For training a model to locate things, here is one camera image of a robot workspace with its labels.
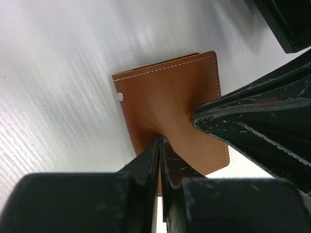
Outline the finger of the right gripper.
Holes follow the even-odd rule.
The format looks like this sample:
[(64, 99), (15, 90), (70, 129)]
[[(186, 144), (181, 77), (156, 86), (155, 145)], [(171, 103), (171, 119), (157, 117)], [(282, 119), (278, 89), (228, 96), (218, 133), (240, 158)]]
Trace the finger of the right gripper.
[(270, 174), (311, 179), (311, 53), (198, 107), (193, 125)]

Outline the black card rack box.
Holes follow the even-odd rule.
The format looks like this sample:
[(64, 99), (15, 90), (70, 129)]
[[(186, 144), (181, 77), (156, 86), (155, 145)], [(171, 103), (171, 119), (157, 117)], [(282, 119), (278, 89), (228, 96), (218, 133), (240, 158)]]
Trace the black card rack box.
[(286, 53), (296, 53), (311, 46), (310, 0), (255, 0)]

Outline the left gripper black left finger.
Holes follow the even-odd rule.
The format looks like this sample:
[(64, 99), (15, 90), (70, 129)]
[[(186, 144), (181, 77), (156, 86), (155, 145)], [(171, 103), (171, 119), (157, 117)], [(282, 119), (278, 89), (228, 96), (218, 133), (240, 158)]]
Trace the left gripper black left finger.
[(156, 232), (159, 139), (153, 138), (144, 151), (118, 173), (126, 174), (129, 179), (123, 232)]

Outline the brown leather card holder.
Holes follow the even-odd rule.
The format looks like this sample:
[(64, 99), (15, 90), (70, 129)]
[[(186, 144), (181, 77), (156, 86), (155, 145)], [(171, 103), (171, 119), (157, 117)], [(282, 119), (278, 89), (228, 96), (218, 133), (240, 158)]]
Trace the brown leather card holder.
[(112, 79), (136, 155), (152, 138), (165, 136), (203, 175), (229, 164), (227, 144), (193, 127), (195, 109), (221, 96), (214, 51), (113, 74)]

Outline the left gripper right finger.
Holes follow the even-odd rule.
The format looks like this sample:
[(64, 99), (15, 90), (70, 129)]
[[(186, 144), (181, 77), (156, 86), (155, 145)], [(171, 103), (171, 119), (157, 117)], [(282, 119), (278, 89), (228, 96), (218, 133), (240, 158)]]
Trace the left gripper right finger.
[(160, 139), (160, 176), (162, 187), (163, 221), (169, 233), (189, 233), (185, 197), (182, 189), (184, 179), (204, 178), (183, 160), (166, 137)]

